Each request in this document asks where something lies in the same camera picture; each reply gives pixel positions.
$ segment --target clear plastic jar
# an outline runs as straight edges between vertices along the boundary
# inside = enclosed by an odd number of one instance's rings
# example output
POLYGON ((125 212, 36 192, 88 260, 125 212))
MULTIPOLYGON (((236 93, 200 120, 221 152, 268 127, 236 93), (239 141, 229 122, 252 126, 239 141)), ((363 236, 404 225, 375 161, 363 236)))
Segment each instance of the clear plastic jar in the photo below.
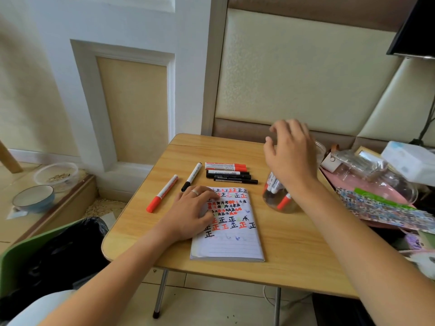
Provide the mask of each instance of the clear plastic jar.
MULTIPOLYGON (((326 148, 316 141, 317 167, 322 163, 325 153, 326 148)), ((293 213, 299 207, 272 172, 264 185, 263 200, 270 208, 285 214, 293 213)))

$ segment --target black cable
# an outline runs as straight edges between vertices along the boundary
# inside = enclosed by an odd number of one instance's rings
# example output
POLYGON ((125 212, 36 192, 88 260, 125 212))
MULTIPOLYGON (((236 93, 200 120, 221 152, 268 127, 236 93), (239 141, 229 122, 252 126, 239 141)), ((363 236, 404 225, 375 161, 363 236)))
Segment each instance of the black cable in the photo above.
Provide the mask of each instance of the black cable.
POLYGON ((418 139, 413 139, 411 142, 409 142, 410 144, 423 146, 423 144, 424 144, 423 137, 426 134, 427 130, 429 129, 429 126, 431 125, 432 121, 435 120, 435 118, 433 117, 434 113, 435 113, 435 95, 434 95, 434 98, 432 100, 431 108, 429 110, 429 114, 428 114, 428 117, 426 119, 426 123, 425 123, 425 126, 423 127, 423 130, 420 132, 418 139))

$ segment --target black trash bag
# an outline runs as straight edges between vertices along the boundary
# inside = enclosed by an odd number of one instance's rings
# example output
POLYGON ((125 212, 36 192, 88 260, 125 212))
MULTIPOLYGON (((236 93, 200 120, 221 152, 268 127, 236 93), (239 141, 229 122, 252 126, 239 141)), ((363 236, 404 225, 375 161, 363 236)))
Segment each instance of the black trash bag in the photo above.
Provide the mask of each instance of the black trash bag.
POLYGON ((106 223, 88 217, 66 228, 43 245, 18 273, 17 290, 0 299, 0 321, 11 320, 47 294, 73 289, 73 284, 104 269, 101 252, 106 223))

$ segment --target headboard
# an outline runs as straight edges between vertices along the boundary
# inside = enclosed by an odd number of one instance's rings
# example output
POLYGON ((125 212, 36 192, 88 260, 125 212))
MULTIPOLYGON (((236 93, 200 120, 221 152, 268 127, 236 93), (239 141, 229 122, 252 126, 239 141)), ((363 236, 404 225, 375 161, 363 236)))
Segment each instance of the headboard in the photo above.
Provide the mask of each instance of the headboard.
POLYGON ((298 118, 326 147, 416 138, 435 61, 386 55, 415 2, 228 0, 213 135, 264 142, 275 120, 298 118))

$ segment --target white cable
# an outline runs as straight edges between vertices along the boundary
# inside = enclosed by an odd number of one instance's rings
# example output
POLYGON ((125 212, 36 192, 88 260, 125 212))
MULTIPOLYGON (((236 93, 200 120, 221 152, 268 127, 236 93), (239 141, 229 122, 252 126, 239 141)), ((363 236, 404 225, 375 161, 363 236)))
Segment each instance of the white cable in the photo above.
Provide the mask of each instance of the white cable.
MULTIPOLYGON (((286 308, 286 309, 290 309, 292 308, 295 304, 302 302, 303 300, 305 300, 306 298, 310 297, 312 295, 312 293, 309 293, 308 295, 305 295, 304 297, 302 297, 301 299, 295 300, 295 301, 291 301, 289 303, 287 303, 284 306, 281 306, 280 309, 282 308, 286 308)), ((271 305, 275 306, 274 302, 271 302, 269 300, 269 298, 266 296, 266 286, 263 286, 263 297, 266 299, 266 301, 268 301, 271 305)))

